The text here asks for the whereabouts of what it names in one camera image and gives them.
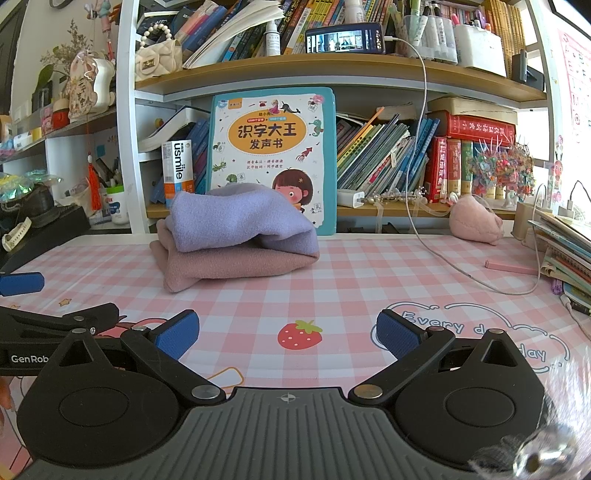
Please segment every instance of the blue gripper pad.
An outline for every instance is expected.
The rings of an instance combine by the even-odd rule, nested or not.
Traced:
[[[420,345],[424,330],[392,310],[382,310],[376,322],[376,335],[382,345],[400,360]]]
[[[45,278],[39,272],[0,275],[0,295],[10,297],[43,290]]]
[[[184,310],[150,332],[148,338],[168,356],[178,360],[199,337],[199,317]]]

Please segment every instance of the purple cloth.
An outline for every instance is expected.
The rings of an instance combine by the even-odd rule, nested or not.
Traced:
[[[179,192],[166,227],[179,252],[242,244],[302,255],[318,252],[314,225],[279,192],[255,183],[231,183],[205,195]]]

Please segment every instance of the shelf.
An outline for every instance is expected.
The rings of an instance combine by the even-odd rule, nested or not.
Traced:
[[[411,214],[413,213],[413,206],[409,205]],[[449,210],[449,205],[442,203],[430,203],[429,208],[436,212],[446,212]],[[493,209],[493,211],[502,220],[515,220],[515,212],[511,210]],[[343,217],[375,217],[378,214],[378,209],[374,205],[363,205],[358,208],[337,207],[336,215],[338,218]],[[388,202],[384,205],[384,217],[406,217],[408,215],[406,205],[404,202]],[[425,210],[419,209],[417,217],[421,218],[436,218],[430,215]]]
[[[445,212],[449,210],[447,205],[443,205],[441,203],[432,203],[429,205],[433,210],[437,212]],[[515,212],[510,210],[500,210],[495,209],[494,212],[501,217],[502,220],[515,220]],[[336,215],[338,218],[344,217],[375,217],[378,213],[378,210],[373,205],[363,205],[359,208],[349,208],[349,207],[337,207]],[[150,204],[146,207],[146,214],[148,218],[165,218],[168,215],[168,209],[165,205],[161,203],[158,204]],[[407,211],[406,206],[403,202],[390,202],[386,203],[384,206],[384,217],[406,217]],[[417,216],[419,217],[428,217],[428,218],[436,218],[432,215],[429,215],[428,212],[425,210],[419,210]]]
[[[7,157],[4,160],[0,159],[0,164],[19,160],[20,158],[32,157],[34,155],[43,155],[45,154],[45,140],[48,138],[85,135],[87,133],[87,123],[88,133],[94,134],[96,132],[101,132],[103,130],[107,130],[108,128],[115,127],[117,125],[116,120],[117,110],[114,106],[112,106],[106,112],[89,115],[88,120],[86,120],[86,118],[83,120],[78,120],[66,125],[64,128],[60,128],[59,130],[54,130],[53,132],[48,133],[45,137],[42,137],[36,142],[33,142],[31,145],[19,150],[10,157]]]
[[[546,94],[498,75],[427,60],[430,91],[454,93],[519,108]],[[314,53],[216,63],[135,84],[138,99],[163,102],[245,89],[295,85],[358,85],[420,90],[417,59],[361,53]]]

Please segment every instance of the metal screw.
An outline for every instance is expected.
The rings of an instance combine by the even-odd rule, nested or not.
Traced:
[[[384,391],[377,385],[367,383],[363,385],[357,385],[357,387],[353,389],[353,393],[357,395],[359,398],[366,398],[370,400],[372,398],[381,397]]]
[[[220,394],[220,389],[215,385],[199,385],[191,390],[191,395],[199,400],[212,400]]]

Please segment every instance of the white cable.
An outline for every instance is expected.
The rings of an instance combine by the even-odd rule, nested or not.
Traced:
[[[571,305],[570,302],[570,298],[568,298],[564,293],[560,296],[560,301],[562,302],[562,305],[564,305],[564,308],[566,308],[569,313],[570,316],[572,317],[572,319],[575,321],[575,323],[579,326],[579,329],[581,330],[581,332],[583,332],[583,335],[585,335],[585,337],[587,337],[588,340],[591,341],[591,335],[589,335],[587,333],[587,330],[585,330],[583,328],[583,325],[581,324],[580,320],[574,315],[573,313],[573,306]]]
[[[423,58],[421,57],[421,55],[419,54],[419,52],[417,51],[416,48],[414,48],[409,42],[407,42],[406,40],[403,40],[402,38],[396,38],[396,37],[390,37],[390,36],[386,36],[384,37],[384,41],[401,41],[403,43],[406,43],[406,45],[408,45],[410,48],[412,48],[415,52],[415,54],[417,54],[418,59],[421,61],[421,66],[423,67],[423,82],[424,82],[424,95],[423,95],[423,107],[421,108],[421,113],[420,116],[418,117],[418,125],[417,125],[417,134],[415,135],[415,139],[414,139],[414,148],[413,148],[413,154],[411,156],[411,159],[414,158],[415,153],[417,152],[417,146],[418,146],[418,132],[420,130],[421,127],[421,121],[423,120],[423,116],[425,115],[425,110],[427,108],[427,69],[425,68],[425,62],[423,61]],[[479,283],[480,285],[489,288],[490,290],[496,292],[496,293],[501,293],[503,295],[513,295],[513,296],[518,296],[518,295],[527,295],[528,293],[532,293],[540,284],[540,277],[541,277],[541,273],[542,273],[542,267],[540,264],[540,255],[538,253],[538,242],[537,242],[537,237],[535,235],[535,228],[533,229],[534,231],[534,246],[535,246],[535,259],[538,262],[538,278],[535,281],[535,284],[533,287],[531,287],[529,290],[527,291],[520,291],[520,292],[511,292],[511,291],[503,291],[500,290],[482,280],[478,280],[477,278],[473,277],[471,274],[469,274],[468,272],[466,272],[465,270],[461,269],[460,267],[457,267],[456,265],[454,265],[452,262],[450,262],[447,258],[445,258],[441,253],[436,252],[435,250],[433,250],[431,247],[429,247],[421,238],[421,236],[418,234],[417,232],[417,228],[414,226],[414,222],[413,222],[413,217],[410,214],[410,209],[408,207],[408,173],[410,171],[410,165],[411,162],[408,162],[408,166],[406,169],[406,183],[405,183],[405,188],[404,188],[404,200],[405,200],[405,204],[406,204],[406,208],[407,208],[407,214],[408,214],[408,220],[410,220],[410,224],[413,227],[413,231],[414,234],[417,236],[418,240],[422,243],[422,245],[429,250],[433,255],[435,255],[436,257],[441,258],[446,264],[450,265],[454,270],[458,271],[459,273],[467,276],[468,278],[471,278],[472,280],[474,280],[475,282]],[[546,194],[547,190],[546,190],[546,185],[541,184],[540,186],[538,186],[538,189],[535,193],[535,199],[534,199],[534,211],[532,213],[532,220],[535,218],[535,208],[537,206],[537,200],[538,200],[538,194],[540,193],[540,189],[544,187],[544,195]]]

